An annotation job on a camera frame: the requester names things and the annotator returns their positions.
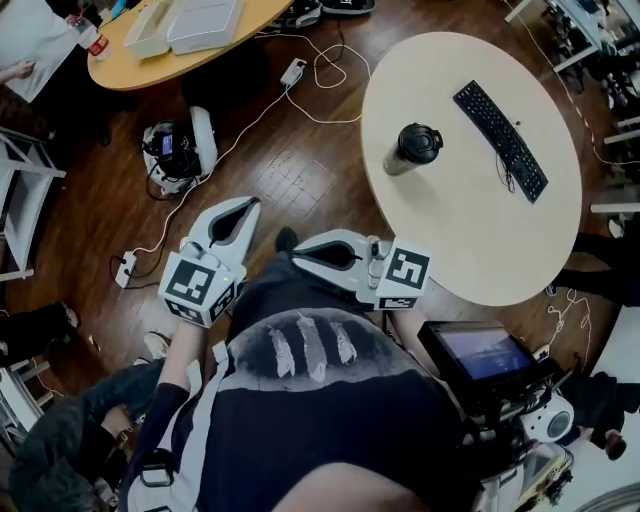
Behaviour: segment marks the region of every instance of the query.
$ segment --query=person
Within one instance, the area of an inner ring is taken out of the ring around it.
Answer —
[[[580,272],[563,269],[547,287],[547,294],[554,296],[557,288],[572,288],[601,295],[628,307],[640,306],[640,267],[637,265],[638,248],[634,245],[636,239],[637,236],[631,233],[624,238],[578,233],[573,251],[592,254],[611,267],[610,270]]]
[[[135,108],[131,98],[91,79],[87,51],[45,0],[5,0],[0,6],[0,72],[0,83],[56,129],[88,131],[103,146],[111,141],[107,107]]]
[[[63,398],[29,431],[9,474],[20,512],[117,505],[115,491],[127,468],[121,435],[148,409],[166,355],[159,335],[147,334],[145,343],[152,362],[140,358],[78,397]]]
[[[449,396],[360,308],[299,273],[296,245],[283,229],[245,286],[202,394],[207,331],[179,324],[122,512],[471,509]]]
[[[574,409],[574,426],[560,441],[567,446],[578,438],[590,440],[605,451],[610,460],[619,459],[627,449],[621,431],[625,412],[635,414],[640,407],[640,384],[620,384],[604,372],[593,377],[572,375],[560,387]]]
[[[0,367],[42,354],[51,343],[68,342],[78,324],[77,313],[64,302],[0,316]]]

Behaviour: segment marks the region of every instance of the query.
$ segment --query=white robot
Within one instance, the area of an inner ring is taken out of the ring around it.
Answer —
[[[182,240],[180,252],[169,255],[160,283],[159,296],[173,315],[211,327],[237,299],[247,274],[243,261],[260,211],[258,198],[239,197],[200,214]],[[391,243],[338,229],[298,245],[292,261],[371,310],[407,310],[425,292],[431,256],[398,239]],[[540,388],[533,400],[510,405],[504,411],[505,421],[521,422],[523,443],[556,441],[573,422],[571,405],[547,388]],[[527,452],[522,453],[521,460],[486,475],[476,511],[513,510],[509,507],[520,496],[527,467]]]
[[[256,197],[238,197],[200,214],[180,252],[172,252],[158,294],[169,311],[211,327],[238,296],[242,265],[260,217]]]
[[[229,199],[200,214],[167,261],[159,295],[172,314],[210,327],[238,296],[242,265],[260,216],[255,197]],[[293,263],[355,295],[370,309],[412,308],[425,292],[430,255],[396,239],[337,229],[294,249]]]
[[[171,196],[213,172],[218,148],[211,117],[202,107],[190,107],[191,126],[161,121],[144,131],[142,156],[148,178]]]

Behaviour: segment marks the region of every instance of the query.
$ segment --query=hand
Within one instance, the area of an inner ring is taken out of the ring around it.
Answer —
[[[578,427],[580,429],[580,439],[584,439],[585,441],[588,441],[589,439],[591,439],[591,436],[593,434],[593,429],[592,428],[583,428],[583,427]]]
[[[25,60],[11,66],[11,75],[14,78],[28,78],[33,73],[36,66],[34,60]]]
[[[131,431],[133,426],[127,414],[126,409],[118,405],[110,409],[102,422],[102,428],[109,432],[114,438],[120,435],[120,432]]]

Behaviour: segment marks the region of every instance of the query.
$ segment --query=electronic device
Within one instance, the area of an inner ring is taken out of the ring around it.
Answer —
[[[298,245],[292,262],[370,309],[402,310],[424,295],[431,254],[398,238],[335,229]]]
[[[144,131],[142,151],[149,179],[162,195],[177,194],[213,172],[218,148],[209,112],[190,107],[191,126],[161,121]]]
[[[231,44],[243,6],[244,0],[186,0],[167,34],[173,53]]]
[[[474,510],[514,510],[532,450],[573,423],[573,407],[553,392],[558,365],[536,361],[499,323],[425,322],[418,338],[466,418],[456,457],[482,483]]]
[[[527,199],[535,203],[548,180],[513,124],[475,80],[453,100],[496,150],[505,171],[518,182]]]
[[[539,401],[539,390],[557,371],[538,362],[500,324],[430,323],[418,338],[467,416],[491,428]]]
[[[211,327],[237,298],[242,264],[260,218],[257,197],[238,197],[202,212],[167,260],[158,295],[169,312]]]

